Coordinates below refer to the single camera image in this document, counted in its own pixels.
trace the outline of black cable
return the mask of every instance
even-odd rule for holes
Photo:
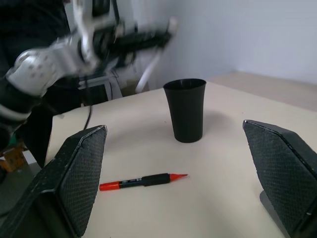
[[[112,0],[112,7],[113,7],[113,12],[114,12],[115,21],[116,21],[117,23],[119,23],[119,21],[120,21],[120,15],[119,15],[119,10],[118,10],[117,0]]]
[[[89,103],[89,114],[88,114],[88,118],[87,118],[86,124],[84,126],[84,130],[86,130],[87,127],[88,127],[88,124],[90,122],[91,114],[93,112],[93,106],[91,105],[92,100],[91,100],[90,90],[89,90],[89,87],[88,87],[88,79],[87,79],[86,76],[85,76],[84,79],[85,79],[85,84],[86,84],[87,103]]]
[[[110,81],[110,80],[109,80],[109,84],[110,84],[110,90],[111,90],[111,100],[113,100],[112,84],[111,84],[111,81]]]
[[[117,74],[117,72],[115,71],[115,73],[116,73],[116,75],[117,76],[115,76],[115,74],[114,74],[114,72],[111,70],[111,73],[113,74],[113,76],[115,77],[115,80],[117,81],[117,84],[119,85],[119,81],[118,81],[118,77],[119,77],[119,75]]]

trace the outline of robotic hand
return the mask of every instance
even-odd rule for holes
[[[57,39],[45,49],[23,52],[0,80],[0,149],[41,102],[47,89],[66,76],[84,76],[96,70],[125,67],[136,53],[158,49],[136,89],[140,92],[159,61],[161,52],[176,33],[177,22],[167,28],[126,32],[124,22],[108,19],[110,0],[74,0],[75,33]]]

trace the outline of table surface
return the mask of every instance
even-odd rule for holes
[[[48,161],[82,130],[88,108],[54,117]],[[208,83],[204,136],[173,137],[162,89],[95,105],[89,126],[108,127],[100,183],[160,173],[188,173],[173,183],[98,191],[85,238],[281,238],[263,208],[244,119],[297,132],[317,150],[317,113]]]
[[[317,112],[317,84],[233,72],[210,82]]]

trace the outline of orange object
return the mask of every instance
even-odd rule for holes
[[[1,155],[4,159],[0,160],[0,166],[7,172],[13,172],[26,163],[23,155],[23,143],[6,148]]]
[[[187,176],[187,175],[170,174],[170,175],[169,175],[169,178],[170,178],[170,181],[172,182],[172,181],[174,181],[174,180],[180,179],[180,178],[185,177],[185,176]]]
[[[109,191],[109,190],[117,190],[120,189],[120,182],[107,182],[99,185],[100,191]]]

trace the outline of person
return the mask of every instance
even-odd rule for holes
[[[64,4],[68,0],[0,0],[0,77],[29,49],[48,47],[70,34]],[[59,80],[35,107],[17,135],[43,167],[53,116],[78,108],[81,97],[76,80]]]

